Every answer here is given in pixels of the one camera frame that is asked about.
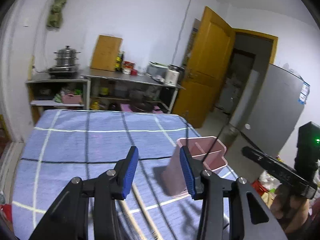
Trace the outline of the right hand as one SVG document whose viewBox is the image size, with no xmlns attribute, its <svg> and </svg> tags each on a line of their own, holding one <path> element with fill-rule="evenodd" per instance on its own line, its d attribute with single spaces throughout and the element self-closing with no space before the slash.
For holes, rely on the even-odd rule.
<svg viewBox="0 0 320 240">
<path fill-rule="evenodd" d="M 270 206 L 272 214 L 287 235 L 296 232 L 308 219 L 309 200 L 291 194 L 290 188 L 283 184 L 276 189 L 275 194 L 274 201 Z"/>
</svg>

